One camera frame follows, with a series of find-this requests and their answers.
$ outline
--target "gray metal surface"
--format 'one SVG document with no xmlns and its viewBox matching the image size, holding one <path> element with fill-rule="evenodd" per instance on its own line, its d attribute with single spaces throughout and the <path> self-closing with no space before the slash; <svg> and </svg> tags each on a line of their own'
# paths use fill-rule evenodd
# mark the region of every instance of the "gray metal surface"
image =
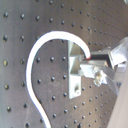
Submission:
<svg viewBox="0 0 128 128">
<path fill-rule="evenodd" d="M 91 51 L 103 49 L 128 35 L 127 12 L 119 0 L 1 0 L 0 128 L 45 128 L 23 84 L 28 55 L 39 36 L 68 31 L 81 37 Z M 52 128 L 77 128 L 79 123 L 83 128 L 106 128 L 116 100 L 108 86 L 95 87 L 91 79 L 82 77 L 82 95 L 68 98 L 68 43 L 48 42 L 36 58 L 40 62 L 33 65 L 33 88 Z"/>
</svg>

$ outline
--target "white plastic part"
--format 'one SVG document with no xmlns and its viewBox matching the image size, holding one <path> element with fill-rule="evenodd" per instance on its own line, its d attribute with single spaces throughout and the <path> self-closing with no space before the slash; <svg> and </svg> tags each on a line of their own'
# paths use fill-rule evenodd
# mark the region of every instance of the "white plastic part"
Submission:
<svg viewBox="0 0 128 128">
<path fill-rule="evenodd" d="M 63 31 L 52 31 L 52 32 L 46 33 L 41 38 L 39 38 L 39 40 L 37 40 L 37 42 L 32 47 L 29 57 L 28 57 L 28 62 L 27 62 L 27 67 L 26 67 L 26 84 L 27 84 L 27 89 L 28 89 L 30 98 L 35 104 L 39 113 L 41 114 L 46 128 L 51 128 L 51 124 L 42 105 L 39 103 L 33 91 L 32 81 L 31 81 L 31 72 L 32 72 L 32 65 L 33 65 L 33 61 L 36 56 L 36 53 L 38 52 L 38 50 L 41 48 L 43 44 L 53 39 L 64 39 L 64 40 L 69 40 L 71 42 L 76 43 L 84 51 L 86 58 L 87 59 L 90 58 L 90 51 L 86 43 L 82 39 L 77 37 L 76 35 L 68 33 L 68 32 L 63 32 Z"/>
</svg>

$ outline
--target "white wire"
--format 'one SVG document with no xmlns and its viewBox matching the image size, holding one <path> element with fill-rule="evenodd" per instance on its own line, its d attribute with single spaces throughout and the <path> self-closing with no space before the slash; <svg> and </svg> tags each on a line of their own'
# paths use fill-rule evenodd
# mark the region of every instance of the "white wire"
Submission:
<svg viewBox="0 0 128 128">
<path fill-rule="evenodd" d="M 68 41 L 76 43 L 84 51 L 86 58 L 90 58 L 90 51 L 86 43 L 82 39 L 77 37 L 76 35 L 68 33 L 68 32 L 64 32 L 64 31 L 52 31 L 52 32 L 46 33 L 39 40 L 37 40 L 37 42 L 32 47 L 29 57 L 28 57 L 28 62 L 27 62 L 27 67 L 26 67 L 27 90 L 28 90 L 31 100 L 33 101 L 36 108 L 40 112 L 44 120 L 46 128 L 51 128 L 51 124 L 42 105 L 39 103 L 33 91 L 32 82 L 31 82 L 31 72 L 32 72 L 32 65 L 33 65 L 33 61 L 36 56 L 36 53 L 38 52 L 38 50 L 41 48 L 43 44 L 53 39 L 63 39 L 63 40 L 68 40 Z"/>
</svg>

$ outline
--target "white cable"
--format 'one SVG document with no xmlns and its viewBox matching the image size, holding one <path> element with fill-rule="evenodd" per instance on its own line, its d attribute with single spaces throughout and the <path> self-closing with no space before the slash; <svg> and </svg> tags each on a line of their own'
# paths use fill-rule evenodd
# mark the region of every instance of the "white cable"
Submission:
<svg viewBox="0 0 128 128">
<path fill-rule="evenodd" d="M 61 40 L 63 39 L 63 40 L 68 40 L 68 41 L 76 43 L 84 51 L 86 58 L 87 59 L 90 58 L 90 51 L 86 43 L 82 39 L 77 37 L 76 35 L 68 33 L 68 32 L 63 32 L 63 31 L 52 31 L 52 32 L 46 33 L 39 40 L 37 40 L 37 42 L 32 47 L 31 52 L 28 57 L 28 62 L 27 62 L 27 67 L 26 67 L 26 84 L 27 84 L 27 89 L 28 89 L 30 98 L 35 104 L 38 111 L 40 112 L 44 120 L 46 128 L 51 128 L 51 124 L 42 105 L 39 103 L 33 91 L 32 82 L 31 82 L 31 72 L 32 72 L 32 65 L 33 65 L 33 61 L 36 56 L 36 53 L 38 52 L 38 50 L 41 48 L 43 44 L 53 39 L 61 39 Z"/>
</svg>

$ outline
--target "metal plate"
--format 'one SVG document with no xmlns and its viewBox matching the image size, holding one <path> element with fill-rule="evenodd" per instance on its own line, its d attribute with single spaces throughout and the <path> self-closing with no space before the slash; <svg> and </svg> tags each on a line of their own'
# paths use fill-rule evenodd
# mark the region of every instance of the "metal plate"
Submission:
<svg viewBox="0 0 128 128">
<path fill-rule="evenodd" d="M 52 30 L 68 31 L 81 37 L 94 51 L 113 46 L 128 35 L 128 7 L 123 1 L 1 0 L 0 10 L 1 128 L 23 128 L 27 122 L 30 128 L 45 128 L 22 84 L 29 52 L 38 37 Z M 32 83 L 52 128 L 66 128 L 66 125 L 77 128 L 79 123 L 83 128 L 106 128 L 116 101 L 108 86 L 95 87 L 91 79 L 82 77 L 82 95 L 72 100 L 68 98 L 67 41 L 54 40 L 39 50 L 33 65 Z"/>
</svg>

